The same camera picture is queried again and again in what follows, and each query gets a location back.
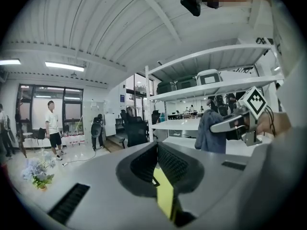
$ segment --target wooden floor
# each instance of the wooden floor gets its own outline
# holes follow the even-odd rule
[[[104,146],[109,152],[115,152],[115,151],[123,150],[123,148],[120,145],[118,145],[118,144],[116,144],[116,143],[114,143],[110,140],[106,140]]]

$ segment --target flower bouquet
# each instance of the flower bouquet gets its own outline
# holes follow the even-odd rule
[[[22,177],[26,181],[32,181],[36,188],[45,189],[46,184],[51,184],[54,174],[47,175],[47,167],[53,168],[56,159],[49,152],[41,150],[41,158],[26,160],[26,168],[22,171]]]

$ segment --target black shorts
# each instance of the black shorts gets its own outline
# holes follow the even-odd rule
[[[59,133],[50,135],[50,144],[52,148],[56,148],[57,145],[62,144],[61,136],[59,135]]]

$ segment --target robotic arm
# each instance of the robotic arm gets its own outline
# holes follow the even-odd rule
[[[247,146],[260,144],[262,141],[257,139],[258,119],[264,112],[267,101],[256,87],[250,88],[237,102],[234,113],[224,117],[218,124],[212,125],[210,131],[213,133],[228,132],[237,130],[237,134]]]

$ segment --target vent grille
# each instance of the vent grille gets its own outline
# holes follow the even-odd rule
[[[240,171],[243,171],[246,167],[246,164],[236,163],[236,162],[231,162],[231,161],[225,161],[222,163],[222,165],[229,167],[229,168],[236,169],[236,170],[240,170]]]
[[[76,184],[50,211],[49,215],[59,223],[65,225],[66,221],[73,214],[78,204],[90,189],[89,186]]]

